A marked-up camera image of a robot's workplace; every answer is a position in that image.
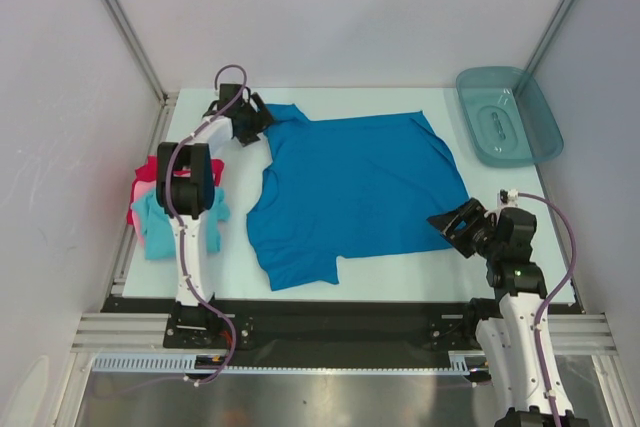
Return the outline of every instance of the folded clothing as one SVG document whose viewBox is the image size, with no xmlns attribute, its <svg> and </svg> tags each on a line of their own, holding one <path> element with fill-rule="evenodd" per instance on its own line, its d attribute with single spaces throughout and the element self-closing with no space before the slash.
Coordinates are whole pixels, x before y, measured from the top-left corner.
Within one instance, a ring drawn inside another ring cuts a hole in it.
<svg viewBox="0 0 640 427">
<path fill-rule="evenodd" d="M 310 121 L 295 105 L 269 110 L 273 163 L 247 231 L 272 290 L 337 284 L 338 256 L 450 247 L 427 218 L 469 196 L 422 112 Z"/>
<path fill-rule="evenodd" d="M 209 210 L 206 226 L 207 251 L 220 251 L 220 232 L 218 221 L 227 221 L 231 215 L 224 202 L 224 190 L 216 187 L 213 206 Z M 147 260 L 159 260 L 175 257 L 176 246 L 169 216 L 158 204 L 155 189 L 143 194 L 132 204 L 133 211 L 140 219 L 140 235 L 144 238 L 144 254 Z"/>
<path fill-rule="evenodd" d="M 213 182 L 216 187 L 220 186 L 220 180 L 222 179 L 222 171 L 224 170 L 224 162 L 219 159 L 213 159 L 211 161 L 211 170 L 213 171 Z M 181 170 L 176 172 L 176 175 L 185 175 L 188 171 Z M 135 225 L 133 212 L 131 211 L 131 204 L 133 204 L 138 197 L 136 193 L 137 182 L 155 182 L 158 175 L 158 158 L 155 155 L 147 157 L 147 162 L 136 169 L 136 178 L 131 184 L 131 193 L 129 194 L 129 210 L 127 211 L 127 224 Z"/>
</svg>

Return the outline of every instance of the blue cloth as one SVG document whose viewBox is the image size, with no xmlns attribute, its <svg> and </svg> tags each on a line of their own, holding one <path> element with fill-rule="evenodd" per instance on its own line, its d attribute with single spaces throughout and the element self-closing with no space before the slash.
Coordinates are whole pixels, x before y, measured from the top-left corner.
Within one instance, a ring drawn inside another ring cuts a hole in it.
<svg viewBox="0 0 640 427">
<path fill-rule="evenodd" d="M 449 247 L 427 217 L 469 196 L 421 112 L 312 122 L 295 105 L 269 109 L 273 163 L 247 230 L 272 290 L 337 284 L 337 256 Z"/>
<path fill-rule="evenodd" d="M 176 256 L 176 245 L 169 216 L 158 204 L 156 189 L 152 189 L 136 200 L 131 206 L 140 216 L 140 228 L 144 237 L 144 256 L 148 260 L 166 259 Z M 218 221 L 227 221 L 231 216 L 229 207 L 224 202 L 224 190 L 216 188 L 213 206 L 207 219 L 207 251 L 220 251 L 220 232 Z"/>
</svg>

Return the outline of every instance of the translucent green container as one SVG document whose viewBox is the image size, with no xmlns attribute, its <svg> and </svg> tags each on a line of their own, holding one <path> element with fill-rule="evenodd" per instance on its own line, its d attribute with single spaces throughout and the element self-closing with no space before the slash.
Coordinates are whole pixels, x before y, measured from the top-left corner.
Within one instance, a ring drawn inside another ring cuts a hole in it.
<svg viewBox="0 0 640 427">
<path fill-rule="evenodd" d="M 515 67 L 477 67 L 456 88 L 478 158 L 492 167 L 523 167 L 562 152 L 558 124 L 535 79 Z"/>
</svg>

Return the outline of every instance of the gray wall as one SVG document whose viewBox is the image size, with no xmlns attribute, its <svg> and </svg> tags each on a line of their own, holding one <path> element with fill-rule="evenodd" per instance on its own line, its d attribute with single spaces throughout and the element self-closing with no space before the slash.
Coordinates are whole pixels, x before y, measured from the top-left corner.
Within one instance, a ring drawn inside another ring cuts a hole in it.
<svg viewBox="0 0 640 427">
<path fill-rule="evenodd" d="M 44 425 L 158 104 L 100 0 L 0 0 L 0 34 L 0 424 L 44 355 Z"/>
<path fill-rule="evenodd" d="M 640 0 L 579 0 L 537 73 L 565 139 L 543 168 L 577 232 L 577 281 L 640 392 Z"/>
</svg>

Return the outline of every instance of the purple cable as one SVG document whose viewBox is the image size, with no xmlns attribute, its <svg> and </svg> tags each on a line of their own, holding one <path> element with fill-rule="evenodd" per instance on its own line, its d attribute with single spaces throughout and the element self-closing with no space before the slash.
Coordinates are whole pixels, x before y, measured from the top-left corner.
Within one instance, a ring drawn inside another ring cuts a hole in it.
<svg viewBox="0 0 640 427">
<path fill-rule="evenodd" d="M 553 300 L 553 298 L 560 292 L 560 290 L 566 285 L 569 280 L 573 277 L 573 271 L 576 268 L 576 256 L 577 256 L 577 247 L 576 247 L 576 238 L 573 233 L 573 229 L 571 228 L 571 223 L 569 219 L 567 219 L 566 215 L 560 210 L 560 208 L 555 205 L 553 202 L 545 199 L 544 197 L 539 197 L 533 194 L 518 194 L 520 197 L 526 197 L 529 199 L 534 199 L 540 201 L 544 204 L 547 204 L 558 217 L 562 219 L 565 228 L 569 234 L 569 242 L 571 243 L 571 260 L 569 261 L 569 268 L 567 268 L 567 273 L 564 275 L 562 280 L 558 283 L 558 285 L 551 291 L 551 293 L 547 296 L 546 299 L 540 304 L 540 308 L 536 312 L 535 317 L 533 318 L 534 327 L 540 324 L 540 320 L 542 319 L 542 315 L 544 311 L 549 307 L 549 304 Z M 547 360 L 544 357 L 544 349 L 542 347 L 542 337 L 539 329 L 534 328 L 533 337 L 536 343 L 536 351 L 538 353 L 538 361 L 540 362 L 540 370 L 542 371 L 542 378 L 544 380 L 544 387 L 547 389 L 547 392 L 550 392 L 553 388 L 551 385 L 551 376 L 549 375 L 549 368 L 547 366 Z M 549 407 L 551 408 L 551 413 L 553 415 L 553 422 L 556 427 L 562 427 L 562 423 L 560 422 L 560 414 L 558 413 L 558 404 L 556 403 L 556 398 L 549 396 Z"/>
<path fill-rule="evenodd" d="M 243 76 L 242 87 L 238 90 L 238 93 L 224 107 L 219 108 L 211 117 L 208 117 L 207 120 L 202 122 L 198 126 L 198 128 L 196 130 L 194 130 L 190 135 L 188 135 L 185 139 L 183 139 L 178 144 L 178 146 L 175 148 L 175 150 L 171 154 L 171 158 L 169 159 L 169 165 L 167 167 L 167 175 L 166 175 L 166 178 L 165 178 L 165 184 L 166 184 L 165 201 L 167 203 L 167 208 L 169 209 L 169 212 L 171 212 L 173 217 L 178 222 L 178 225 L 180 226 L 178 261 L 180 263 L 180 269 L 182 270 L 182 275 L 185 277 L 187 288 L 189 289 L 189 291 L 191 291 L 193 296 L 196 298 L 196 300 L 200 304 L 202 304 L 206 309 L 210 310 L 211 312 L 216 314 L 219 318 L 224 320 L 225 323 L 229 326 L 229 330 L 231 331 L 231 346 L 229 347 L 229 353 L 225 357 L 224 361 L 222 362 L 222 364 L 220 364 L 218 366 L 218 368 L 211 375 L 209 375 L 208 377 L 202 379 L 201 381 L 196 381 L 196 385 L 197 384 L 207 384 L 207 383 L 215 380 L 215 378 L 218 377 L 220 372 L 222 372 L 222 370 L 224 370 L 224 368 L 229 364 L 229 362 L 231 361 L 231 358 L 233 357 L 233 354 L 234 354 L 234 352 L 236 350 L 236 329 L 235 329 L 235 327 L 233 325 L 233 322 L 231 322 L 231 319 L 229 319 L 229 317 L 227 317 L 220 310 L 216 309 L 212 305 L 209 305 L 209 302 L 207 300 L 203 299 L 200 296 L 200 294 L 198 294 L 198 292 L 196 291 L 196 288 L 194 287 L 193 283 L 191 282 L 191 277 L 189 276 L 189 271 L 187 269 L 187 263 L 186 263 L 186 259 L 185 259 L 185 242 L 184 242 L 185 223 L 182 220 L 182 217 L 176 211 L 176 209 L 175 209 L 175 207 L 173 205 L 173 202 L 171 201 L 171 179 L 173 177 L 173 167 L 174 167 L 174 165 L 176 163 L 176 159 L 178 158 L 178 154 L 180 153 L 182 148 L 186 144 L 191 142 L 193 139 L 195 139 L 195 137 L 198 134 L 200 134 L 214 120 L 216 120 L 227 109 L 229 109 L 235 103 L 235 101 L 238 100 L 240 98 L 240 96 L 242 96 L 242 93 L 244 92 L 244 90 L 245 90 L 245 88 L 247 86 L 247 72 L 240 65 L 229 64 L 229 65 L 225 65 L 224 67 L 222 67 L 218 71 L 216 76 L 215 76 L 215 79 L 213 81 L 214 87 L 215 87 L 216 90 L 218 90 L 218 79 L 220 78 L 220 74 L 222 74 L 224 71 L 226 71 L 228 69 L 232 69 L 232 68 L 238 69 L 238 70 L 240 70 L 240 72 L 242 72 L 242 76 Z"/>
</svg>

